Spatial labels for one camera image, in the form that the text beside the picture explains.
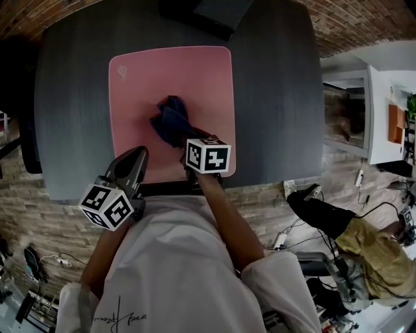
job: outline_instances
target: navy cloth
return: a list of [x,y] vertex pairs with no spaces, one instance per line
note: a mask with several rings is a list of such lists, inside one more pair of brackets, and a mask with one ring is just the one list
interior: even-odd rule
[[194,128],[189,124],[185,104],[177,96],[168,96],[157,106],[161,114],[150,118],[150,124],[163,141],[172,147],[183,147],[183,137],[194,137]]

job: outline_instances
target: person sitting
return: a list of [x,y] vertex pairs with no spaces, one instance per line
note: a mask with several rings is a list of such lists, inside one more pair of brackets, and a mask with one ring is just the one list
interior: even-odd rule
[[[348,270],[339,267],[342,275],[346,275],[346,284],[351,287],[364,281],[369,300],[378,300],[385,306],[415,298],[416,262],[397,242],[404,232],[404,225],[395,221],[378,230],[353,211],[317,199],[320,191],[321,186],[315,184],[304,191],[293,192],[287,202],[299,218],[334,239],[341,252],[347,255],[344,262]],[[353,266],[361,271],[353,273]],[[345,305],[351,310],[354,308],[351,302],[346,301]]]
[[205,197],[146,198],[140,222],[102,233],[57,333],[321,332],[297,257],[265,257],[219,182],[196,177]]

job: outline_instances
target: leg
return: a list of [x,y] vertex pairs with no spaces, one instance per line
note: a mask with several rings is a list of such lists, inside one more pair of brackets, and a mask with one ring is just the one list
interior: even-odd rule
[[349,254],[362,258],[365,284],[375,298],[391,298],[390,292],[412,296],[416,280],[415,262],[392,238],[380,233],[365,219],[352,219],[345,232],[335,242]]
[[300,219],[314,228],[321,229],[332,239],[336,239],[345,231],[356,214],[318,199],[304,200],[309,192],[310,189],[292,193],[287,198],[287,202]]

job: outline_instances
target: pink mouse pad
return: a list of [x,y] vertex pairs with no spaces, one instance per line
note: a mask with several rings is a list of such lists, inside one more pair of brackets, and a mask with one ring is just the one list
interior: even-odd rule
[[235,172],[235,126],[231,53],[225,47],[151,49],[110,61],[109,95],[116,157],[136,146],[149,150],[144,183],[185,180],[183,152],[162,141],[149,119],[167,96],[179,96],[189,122],[231,145],[229,171]]

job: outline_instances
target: electrical outlet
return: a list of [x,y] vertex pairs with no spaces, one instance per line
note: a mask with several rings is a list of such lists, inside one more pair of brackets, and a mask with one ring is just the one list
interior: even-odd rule
[[55,259],[57,260],[57,262],[59,262],[62,265],[66,265],[68,267],[72,266],[72,264],[68,260],[62,259],[60,257],[56,257]]

